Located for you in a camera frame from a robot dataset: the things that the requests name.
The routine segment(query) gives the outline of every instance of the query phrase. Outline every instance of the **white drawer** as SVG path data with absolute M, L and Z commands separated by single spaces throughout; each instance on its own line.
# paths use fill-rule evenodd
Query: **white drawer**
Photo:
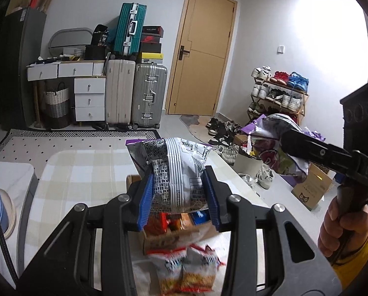
M 27 68 L 27 80 L 56 79 L 58 76 L 58 65 L 37 65 Z
M 76 121 L 104 121 L 104 107 L 76 107 Z
M 77 93 L 75 99 L 76 107 L 104 107 L 103 93 Z
M 94 76 L 101 76 L 103 74 L 104 62 L 94 63 Z
M 106 78 L 74 79 L 74 93 L 104 93 Z
M 92 76 L 94 64 L 92 62 L 61 63 L 58 77 Z

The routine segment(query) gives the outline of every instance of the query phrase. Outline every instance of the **shoe rack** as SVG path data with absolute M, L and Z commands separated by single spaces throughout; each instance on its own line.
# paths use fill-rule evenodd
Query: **shoe rack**
M 257 78 L 254 78 L 254 81 L 255 81 L 256 84 L 262 84 L 262 85 L 266 84 L 268 86 L 273 86 L 274 89 L 279 89 L 279 90 L 285 91 L 290 95 L 293 95 L 293 96 L 296 96 L 296 97 L 300 96 L 301 99 L 302 99 L 302 106 L 301 106 L 301 108 L 299 109 L 298 112 L 290 110 L 290 109 L 285 108 L 285 107 L 282 107 L 281 103 L 278 104 L 278 103 L 273 102 L 269 99 L 261 99 L 257 96 L 253 96 L 253 95 L 251 95 L 251 99 L 255 103 L 258 103 L 258 102 L 262 101 L 262 104 L 265 106 L 266 109 L 268 107 L 272 107 L 272 108 L 279 109 L 280 110 L 279 113 L 291 113 L 291 114 L 295 115 L 298 118 L 298 125 L 301 125 L 302 120 L 305 117 L 305 113 L 306 113 L 306 102 L 309 98 L 309 95 L 307 93 L 305 93 L 301 90 L 294 89 L 292 87 L 285 86 L 284 84 L 280 84 L 278 82 L 260 80 L 260 79 L 257 79 Z M 247 115 L 248 115 L 250 121 L 253 121 L 254 119 L 256 119 L 258 117 L 257 115 L 255 115 L 254 113 L 249 112 L 249 111 L 247 111 Z

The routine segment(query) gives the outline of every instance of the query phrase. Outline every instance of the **blue sneaker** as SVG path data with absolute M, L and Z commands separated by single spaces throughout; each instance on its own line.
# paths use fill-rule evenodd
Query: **blue sneaker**
M 307 89 L 309 86 L 309 79 L 302 77 L 300 74 L 293 72 L 289 77 L 289 81 L 287 85 L 291 88 L 299 89 L 305 93 L 307 93 Z

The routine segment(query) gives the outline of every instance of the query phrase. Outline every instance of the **laundry basket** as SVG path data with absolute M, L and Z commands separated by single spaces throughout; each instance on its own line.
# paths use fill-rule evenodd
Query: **laundry basket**
M 69 88 L 63 82 L 56 91 L 44 92 L 45 112 L 43 117 L 47 129 L 62 129 L 70 125 Z

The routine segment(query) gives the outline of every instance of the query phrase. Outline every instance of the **metal bolt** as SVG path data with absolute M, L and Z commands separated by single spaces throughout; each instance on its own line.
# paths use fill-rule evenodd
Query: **metal bolt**
M 85 205 L 82 204 L 82 203 L 79 203 L 79 204 L 74 206 L 75 211 L 83 211 L 84 209 L 85 209 Z
M 278 213 L 282 213 L 286 208 L 281 203 L 276 204 L 273 206 L 274 210 L 276 210 Z
M 122 202 L 126 202 L 126 201 L 129 201 L 130 199 L 130 196 L 128 194 L 121 194 L 118 196 L 118 200 L 119 201 L 122 201 Z
M 232 201 L 233 203 L 238 203 L 241 199 L 242 199 L 242 197 L 240 197 L 239 195 L 230 195 L 229 196 L 229 200 Z

